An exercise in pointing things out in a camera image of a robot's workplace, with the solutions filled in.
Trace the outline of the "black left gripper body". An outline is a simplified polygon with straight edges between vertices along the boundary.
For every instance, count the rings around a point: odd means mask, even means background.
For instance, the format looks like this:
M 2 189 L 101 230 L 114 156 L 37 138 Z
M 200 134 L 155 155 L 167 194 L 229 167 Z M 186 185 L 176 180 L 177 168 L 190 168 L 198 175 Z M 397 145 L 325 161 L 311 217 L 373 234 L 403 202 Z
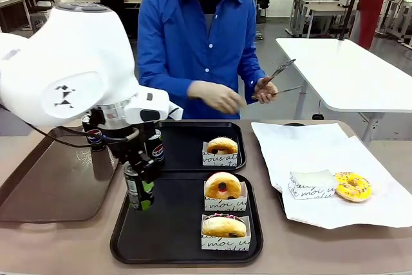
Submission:
M 109 145 L 113 156 L 121 164 L 123 164 L 122 159 L 126 151 L 136 151 L 138 153 L 138 163 L 140 155 L 147 155 L 144 143 L 152 136 L 152 123 L 135 124 L 126 128 L 108 130 L 108 137 L 110 138 L 126 138 L 135 133 L 138 133 L 138 135 L 134 135 L 127 142 L 117 142 Z

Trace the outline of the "person's right hand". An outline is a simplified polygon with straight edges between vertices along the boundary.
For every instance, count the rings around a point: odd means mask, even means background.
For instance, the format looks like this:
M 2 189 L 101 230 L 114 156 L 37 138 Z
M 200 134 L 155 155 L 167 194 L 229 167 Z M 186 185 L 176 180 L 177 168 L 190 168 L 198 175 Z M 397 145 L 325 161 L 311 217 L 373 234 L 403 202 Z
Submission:
M 187 96 L 201 99 L 209 107 L 229 115 L 235 115 L 245 105 L 245 100 L 231 88 L 207 81 L 191 82 Z

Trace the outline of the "person's left hand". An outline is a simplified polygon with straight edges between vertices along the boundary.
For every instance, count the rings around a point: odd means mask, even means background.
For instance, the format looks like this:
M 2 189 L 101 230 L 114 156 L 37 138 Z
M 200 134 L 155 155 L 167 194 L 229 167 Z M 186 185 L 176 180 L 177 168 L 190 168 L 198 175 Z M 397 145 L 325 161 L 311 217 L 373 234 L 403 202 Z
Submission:
M 278 90 L 269 76 L 261 78 L 255 85 L 254 98 L 260 104 L 269 104 L 276 99 Z

